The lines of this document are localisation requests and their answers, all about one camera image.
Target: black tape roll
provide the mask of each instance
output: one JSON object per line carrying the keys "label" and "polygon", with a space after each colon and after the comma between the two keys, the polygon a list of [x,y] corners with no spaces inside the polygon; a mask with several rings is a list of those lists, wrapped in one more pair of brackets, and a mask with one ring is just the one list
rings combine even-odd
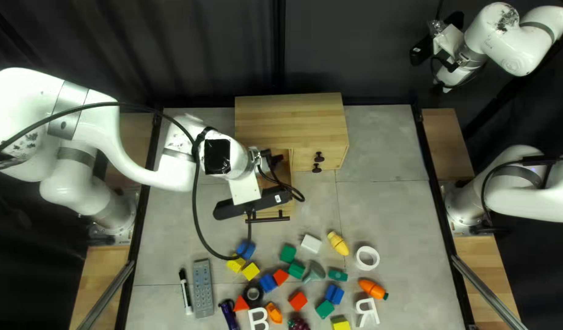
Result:
{"label": "black tape roll", "polygon": [[250,308],[261,307],[264,295],[263,288],[256,282],[249,282],[243,291],[243,299],[245,299]]}

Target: white letter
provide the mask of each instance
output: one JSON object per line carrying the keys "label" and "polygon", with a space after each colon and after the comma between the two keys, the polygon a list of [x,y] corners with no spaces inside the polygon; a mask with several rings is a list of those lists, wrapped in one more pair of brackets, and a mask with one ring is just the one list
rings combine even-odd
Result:
{"label": "white letter", "polygon": [[[368,304],[369,309],[364,311],[360,308],[362,304]],[[365,320],[368,316],[373,316],[375,319],[375,324],[379,324],[379,315],[377,315],[377,308],[375,307],[375,301],[373,298],[361,299],[356,302],[356,311],[359,314],[362,314],[360,321],[359,321],[359,328],[365,325]]]}
{"label": "white letter", "polygon": [[[256,313],[263,313],[263,318],[254,319],[254,315]],[[248,310],[248,323],[251,325],[252,330],[257,330],[255,326],[257,324],[263,324],[265,327],[261,330],[269,330],[269,323],[267,323],[267,310],[263,307],[253,308],[252,310]]]}

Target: drawer handle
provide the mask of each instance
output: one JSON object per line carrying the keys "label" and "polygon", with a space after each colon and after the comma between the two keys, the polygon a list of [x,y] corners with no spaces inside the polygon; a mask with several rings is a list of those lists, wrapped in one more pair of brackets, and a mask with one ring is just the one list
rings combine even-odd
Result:
{"label": "drawer handle", "polygon": [[320,167],[318,167],[318,163],[314,163],[314,169],[312,169],[312,173],[320,173],[322,171],[322,169]]}
{"label": "drawer handle", "polygon": [[314,159],[314,161],[316,163],[321,163],[324,161],[324,157],[322,157],[322,152],[316,152],[316,158]]}

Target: blue block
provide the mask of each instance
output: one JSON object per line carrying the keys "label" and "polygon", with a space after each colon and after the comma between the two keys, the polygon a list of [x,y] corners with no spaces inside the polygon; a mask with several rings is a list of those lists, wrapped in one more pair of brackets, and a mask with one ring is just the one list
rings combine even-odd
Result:
{"label": "blue block", "polygon": [[255,244],[249,243],[247,252],[241,254],[241,252],[245,249],[245,246],[247,246],[247,243],[248,243],[247,241],[243,241],[241,243],[241,245],[239,245],[239,247],[237,247],[237,254],[239,256],[241,256],[242,259],[245,259],[245,260],[250,259],[251,256],[253,255],[253,252],[255,252]]}
{"label": "blue block", "polygon": [[271,274],[263,275],[263,277],[261,277],[261,280],[259,280],[259,284],[261,285],[261,288],[263,288],[263,291],[265,291],[266,293],[269,293],[273,289],[277,288],[277,283],[275,279],[273,279],[273,276],[271,276]]}
{"label": "blue block", "polygon": [[341,303],[342,296],[344,294],[345,292],[341,288],[331,284],[328,287],[328,290],[326,290],[326,295],[324,296],[324,299],[328,300],[333,305],[338,305]]}

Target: red block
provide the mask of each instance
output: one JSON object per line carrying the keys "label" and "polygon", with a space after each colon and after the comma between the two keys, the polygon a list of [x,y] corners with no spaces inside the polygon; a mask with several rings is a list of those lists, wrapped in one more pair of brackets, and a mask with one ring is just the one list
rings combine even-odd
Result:
{"label": "red block", "polygon": [[299,312],[302,307],[308,302],[306,296],[302,292],[296,293],[293,297],[288,300],[290,305],[294,308],[296,312]]}
{"label": "red block", "polygon": [[240,295],[237,298],[236,304],[234,304],[233,312],[244,311],[244,310],[248,310],[248,304],[243,299],[243,296]]}
{"label": "red block", "polygon": [[276,273],[273,274],[273,278],[276,279],[276,283],[277,283],[278,287],[280,287],[281,284],[283,284],[283,282],[285,282],[285,280],[287,280],[287,278],[289,276],[290,276],[290,274],[287,274],[286,272],[284,272],[281,269],[277,270]]}

